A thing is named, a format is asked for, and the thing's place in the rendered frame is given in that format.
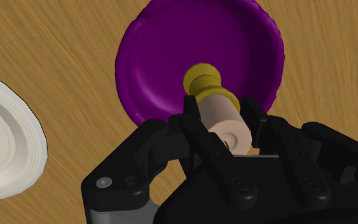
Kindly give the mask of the beige bottle with yellow cap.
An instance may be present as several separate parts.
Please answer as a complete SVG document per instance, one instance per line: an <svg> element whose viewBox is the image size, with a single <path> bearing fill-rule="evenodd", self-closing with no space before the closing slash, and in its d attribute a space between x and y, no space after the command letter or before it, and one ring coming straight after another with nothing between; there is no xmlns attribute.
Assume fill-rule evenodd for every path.
<svg viewBox="0 0 358 224"><path fill-rule="evenodd" d="M239 100L222 86L219 71L211 64L195 64L186 71L183 87L195 96L206 129L216 133L233 155L248 154L251 132L240 116Z"/></svg>

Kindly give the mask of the white plate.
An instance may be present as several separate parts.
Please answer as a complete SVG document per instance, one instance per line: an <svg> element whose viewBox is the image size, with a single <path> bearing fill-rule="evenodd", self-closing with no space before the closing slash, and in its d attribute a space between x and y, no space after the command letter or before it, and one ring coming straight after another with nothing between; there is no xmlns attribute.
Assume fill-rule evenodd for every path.
<svg viewBox="0 0 358 224"><path fill-rule="evenodd" d="M47 140L39 120L0 81L0 199L30 188L44 172L47 159Z"/></svg>

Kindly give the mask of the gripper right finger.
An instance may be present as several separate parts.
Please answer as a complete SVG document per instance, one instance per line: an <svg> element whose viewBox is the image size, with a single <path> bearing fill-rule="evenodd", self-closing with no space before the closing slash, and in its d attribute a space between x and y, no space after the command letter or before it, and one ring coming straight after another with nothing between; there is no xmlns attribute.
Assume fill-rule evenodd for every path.
<svg viewBox="0 0 358 224"><path fill-rule="evenodd" d="M279 156L293 197L303 206L326 206L332 196L321 170L358 193L358 141L319 122L300 129L285 119L267 115L252 98L240 104L252 146L263 155Z"/></svg>

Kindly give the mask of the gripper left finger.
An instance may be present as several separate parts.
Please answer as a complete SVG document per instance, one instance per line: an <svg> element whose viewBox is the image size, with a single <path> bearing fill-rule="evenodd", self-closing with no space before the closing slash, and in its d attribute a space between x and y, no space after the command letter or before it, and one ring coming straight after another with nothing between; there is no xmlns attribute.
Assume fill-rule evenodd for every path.
<svg viewBox="0 0 358 224"><path fill-rule="evenodd" d="M146 120L82 181L84 207L111 212L145 206L154 177L168 161L179 158L185 159L188 175L200 162L231 208L246 210L255 205L255 182L217 134L204 127L195 98L186 96L182 114L172 116L169 122Z"/></svg>

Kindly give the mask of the purple bowl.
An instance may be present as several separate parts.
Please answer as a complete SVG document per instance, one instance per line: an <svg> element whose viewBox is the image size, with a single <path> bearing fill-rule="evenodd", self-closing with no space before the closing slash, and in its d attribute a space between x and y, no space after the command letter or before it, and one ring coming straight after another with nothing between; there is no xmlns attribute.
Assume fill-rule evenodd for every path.
<svg viewBox="0 0 358 224"><path fill-rule="evenodd" d="M269 110L284 59L280 31L256 0L151 0L119 45L116 89L134 123L167 120L182 112L185 72L203 62L236 97Z"/></svg>

